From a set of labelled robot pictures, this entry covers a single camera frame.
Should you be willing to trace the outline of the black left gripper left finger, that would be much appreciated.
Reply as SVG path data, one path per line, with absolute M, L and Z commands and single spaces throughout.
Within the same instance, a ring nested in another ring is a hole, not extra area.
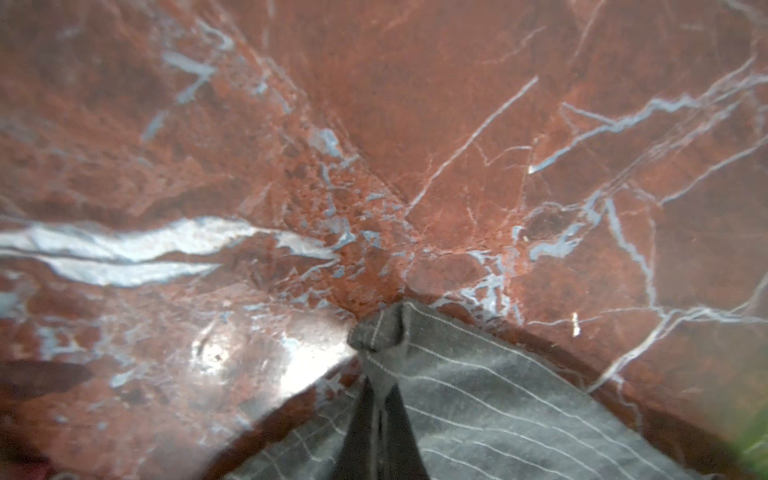
M 369 380 L 358 396 L 354 415 L 330 474 L 332 480 L 375 478 L 375 400 Z

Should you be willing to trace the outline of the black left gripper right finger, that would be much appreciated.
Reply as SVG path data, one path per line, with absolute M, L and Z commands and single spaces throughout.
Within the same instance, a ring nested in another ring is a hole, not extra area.
M 415 434 L 398 385 L 395 385 L 379 412 L 379 478 L 386 480 L 428 480 Z

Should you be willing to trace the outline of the grey pinstriped long sleeve shirt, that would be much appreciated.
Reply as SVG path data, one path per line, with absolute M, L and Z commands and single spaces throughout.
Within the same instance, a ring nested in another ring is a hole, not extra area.
M 429 479 L 690 479 L 540 359 L 415 301 L 349 334 L 359 381 L 235 479 L 330 479 L 365 380 L 379 412 L 399 386 Z

